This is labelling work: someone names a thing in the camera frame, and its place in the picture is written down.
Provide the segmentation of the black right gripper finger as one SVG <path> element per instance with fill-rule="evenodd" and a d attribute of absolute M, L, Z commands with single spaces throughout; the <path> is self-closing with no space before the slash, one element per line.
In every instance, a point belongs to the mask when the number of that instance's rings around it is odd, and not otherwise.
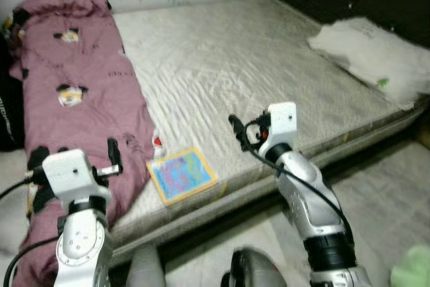
<path fill-rule="evenodd" d="M 246 133 L 245 124 L 237 118 L 236 115 L 231 113 L 228 115 L 228 121 L 231 124 L 234 137 L 239 141 L 240 147 L 243 151 L 248 150 L 248 136 Z"/>

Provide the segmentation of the colourful children's book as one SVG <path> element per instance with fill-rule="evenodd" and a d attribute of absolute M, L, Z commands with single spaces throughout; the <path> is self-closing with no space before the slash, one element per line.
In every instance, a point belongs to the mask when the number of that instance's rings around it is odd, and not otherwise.
<path fill-rule="evenodd" d="M 218 177 L 202 152 L 191 147 L 177 154 L 159 157 L 147 162 L 163 204 L 176 204 L 218 183 Z"/>

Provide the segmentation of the white pillow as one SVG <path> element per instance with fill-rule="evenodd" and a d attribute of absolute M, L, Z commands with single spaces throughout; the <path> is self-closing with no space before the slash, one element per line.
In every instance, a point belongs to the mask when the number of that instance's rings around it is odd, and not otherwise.
<path fill-rule="evenodd" d="M 430 94 L 430 51 L 366 17 L 324 25 L 308 44 L 403 109 Z"/>

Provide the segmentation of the small red white toy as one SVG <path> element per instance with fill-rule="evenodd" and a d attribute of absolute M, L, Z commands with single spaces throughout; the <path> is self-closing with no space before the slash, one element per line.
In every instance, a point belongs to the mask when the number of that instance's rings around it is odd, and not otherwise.
<path fill-rule="evenodd" d="M 153 134 L 153 158 L 161 158 L 166 154 L 166 149 L 162 144 L 162 140 L 158 134 Z"/>

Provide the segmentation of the black bag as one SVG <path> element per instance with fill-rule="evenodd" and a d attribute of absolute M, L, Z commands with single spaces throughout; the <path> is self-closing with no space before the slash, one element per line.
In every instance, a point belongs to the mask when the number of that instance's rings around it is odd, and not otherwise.
<path fill-rule="evenodd" d="M 0 151 L 24 147 L 24 93 L 22 82 L 10 75 L 13 63 L 8 41 L 0 33 Z"/>

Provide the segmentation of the purple blanket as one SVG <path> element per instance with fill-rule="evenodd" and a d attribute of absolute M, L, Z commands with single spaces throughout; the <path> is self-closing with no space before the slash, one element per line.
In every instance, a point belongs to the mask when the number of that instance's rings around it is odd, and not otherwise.
<path fill-rule="evenodd" d="M 10 75 L 24 86 L 24 148 L 82 149 L 110 166 L 108 137 L 123 173 L 110 178 L 113 226 L 148 181 L 155 125 L 108 0 L 24 0 L 13 10 Z"/>

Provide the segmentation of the silver left robot leg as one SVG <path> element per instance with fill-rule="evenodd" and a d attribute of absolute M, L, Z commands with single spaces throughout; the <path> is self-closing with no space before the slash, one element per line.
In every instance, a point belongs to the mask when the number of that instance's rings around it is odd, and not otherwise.
<path fill-rule="evenodd" d="M 144 245 L 133 253 L 126 287 L 167 287 L 163 263 L 155 246 Z"/>

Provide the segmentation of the silver robot leg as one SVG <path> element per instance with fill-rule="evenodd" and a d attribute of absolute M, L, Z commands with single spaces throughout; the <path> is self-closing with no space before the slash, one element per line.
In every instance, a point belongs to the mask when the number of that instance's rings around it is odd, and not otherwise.
<path fill-rule="evenodd" d="M 167 287 L 163 263 L 155 246 L 144 245 L 133 253 L 126 287 Z"/>
<path fill-rule="evenodd" d="M 230 268 L 219 287 L 288 287 L 288 284 L 266 253 L 254 247 L 241 247 L 232 253 Z"/>

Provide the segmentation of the light green ruffled dress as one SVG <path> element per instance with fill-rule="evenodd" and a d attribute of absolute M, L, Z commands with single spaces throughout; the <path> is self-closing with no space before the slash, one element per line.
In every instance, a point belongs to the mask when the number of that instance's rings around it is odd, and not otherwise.
<path fill-rule="evenodd" d="M 390 287 L 430 287 L 430 247 L 409 247 L 390 272 Z"/>

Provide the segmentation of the silver right robot leg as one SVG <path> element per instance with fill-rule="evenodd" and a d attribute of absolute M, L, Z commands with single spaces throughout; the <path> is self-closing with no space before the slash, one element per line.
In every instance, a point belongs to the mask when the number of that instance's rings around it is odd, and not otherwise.
<path fill-rule="evenodd" d="M 288 284 L 266 253 L 254 247 L 241 247 L 232 253 L 230 268 L 219 287 L 288 287 Z"/>

